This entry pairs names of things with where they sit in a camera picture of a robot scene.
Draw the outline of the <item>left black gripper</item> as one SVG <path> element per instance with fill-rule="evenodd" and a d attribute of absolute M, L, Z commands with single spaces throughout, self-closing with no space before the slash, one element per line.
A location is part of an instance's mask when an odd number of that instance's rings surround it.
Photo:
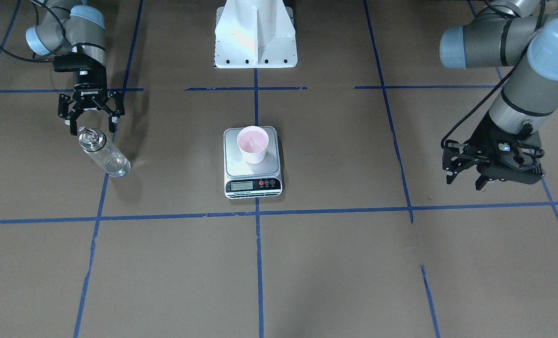
<path fill-rule="evenodd" d="M 492 181 L 536 184 L 543 177 L 543 145 L 539 132 L 533 132 L 532 127 L 526 123 L 519 133 L 508 133 L 486 113 L 468 143 L 446 143 L 442 148 L 446 183 L 452 184 L 459 173 L 476 165 L 480 173 L 477 191 Z M 477 150 L 487 162 L 477 162 Z"/>

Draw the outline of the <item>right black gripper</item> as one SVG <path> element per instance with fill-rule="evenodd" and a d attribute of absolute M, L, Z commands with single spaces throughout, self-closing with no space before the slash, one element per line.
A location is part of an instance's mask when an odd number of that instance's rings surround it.
<path fill-rule="evenodd" d="M 103 110 L 108 114 L 108 131 L 115 133 L 120 118 L 126 114 L 122 92 L 110 92 L 107 88 L 106 68 L 73 69 L 74 94 L 59 94 L 58 117 L 70 128 L 70 134 L 78 135 L 77 113 L 86 110 Z"/>

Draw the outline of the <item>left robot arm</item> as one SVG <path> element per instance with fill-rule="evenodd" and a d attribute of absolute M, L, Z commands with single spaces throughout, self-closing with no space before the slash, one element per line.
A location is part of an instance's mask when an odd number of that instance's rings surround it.
<path fill-rule="evenodd" d="M 440 142 L 446 183 L 475 168 L 476 190 L 492 181 L 536 184 L 544 175 L 539 128 L 558 109 L 558 9 L 544 0 L 487 1 L 468 25 L 442 35 L 440 59 L 449 69 L 510 67 L 490 91 L 496 98 L 463 143 Z"/>

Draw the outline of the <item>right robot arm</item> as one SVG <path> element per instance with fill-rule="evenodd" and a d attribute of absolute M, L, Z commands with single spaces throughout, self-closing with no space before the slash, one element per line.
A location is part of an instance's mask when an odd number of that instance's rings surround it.
<path fill-rule="evenodd" d="M 43 20 L 25 33 L 29 48 L 54 71 L 73 75 L 73 94 L 60 94 L 58 117 L 78 134 L 77 120 L 86 111 L 108 115 L 109 132 L 125 110 L 120 92 L 108 91 L 105 22 L 103 14 L 85 0 L 43 0 Z"/>

